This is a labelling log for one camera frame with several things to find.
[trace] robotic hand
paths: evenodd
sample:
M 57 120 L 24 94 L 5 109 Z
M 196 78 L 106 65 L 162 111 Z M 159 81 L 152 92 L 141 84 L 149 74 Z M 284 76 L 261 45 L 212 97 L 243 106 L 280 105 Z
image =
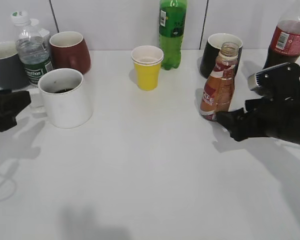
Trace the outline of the robotic hand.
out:
M 277 138 L 300 144 L 300 66 L 283 63 L 251 76 L 250 90 L 261 99 L 245 101 L 243 108 L 218 112 L 216 120 L 233 139 Z
M 28 91 L 0 90 L 0 132 L 16 126 L 16 116 L 30 103 Z

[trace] gray mug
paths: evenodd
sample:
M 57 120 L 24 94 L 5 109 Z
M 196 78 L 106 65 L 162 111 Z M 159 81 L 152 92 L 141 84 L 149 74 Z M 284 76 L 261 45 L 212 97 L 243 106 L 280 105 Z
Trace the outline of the gray mug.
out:
M 28 86 L 29 79 L 19 59 L 14 41 L 0 43 L 0 88 L 21 89 Z

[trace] green bottle label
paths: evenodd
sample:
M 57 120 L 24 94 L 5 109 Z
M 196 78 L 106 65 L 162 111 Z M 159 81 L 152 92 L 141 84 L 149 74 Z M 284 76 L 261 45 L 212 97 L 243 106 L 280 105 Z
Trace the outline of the green bottle label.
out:
M 184 34 L 187 9 L 182 7 L 160 8 L 159 33 L 167 38 L 181 37 Z
M 30 79 L 30 83 L 37 85 L 39 79 L 46 73 L 52 71 L 54 68 L 52 66 L 50 57 L 48 57 L 43 62 L 37 64 L 23 64 L 24 70 Z

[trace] bottle cap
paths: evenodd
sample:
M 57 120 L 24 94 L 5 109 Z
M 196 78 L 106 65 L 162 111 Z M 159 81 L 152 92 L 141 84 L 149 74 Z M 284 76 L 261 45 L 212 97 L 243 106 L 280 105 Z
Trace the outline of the bottle cap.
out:
M 14 25 L 22 26 L 30 23 L 30 18 L 26 11 L 15 11 L 11 14 L 11 20 Z

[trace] white mug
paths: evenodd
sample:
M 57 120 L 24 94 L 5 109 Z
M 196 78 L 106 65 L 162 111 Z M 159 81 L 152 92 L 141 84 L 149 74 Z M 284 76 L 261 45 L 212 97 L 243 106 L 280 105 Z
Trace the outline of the white mug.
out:
M 49 122 L 61 129 L 78 127 L 93 114 L 84 76 L 74 69 L 60 68 L 46 73 L 39 80 L 38 88 L 30 89 L 29 93 L 32 108 L 37 113 L 46 112 Z

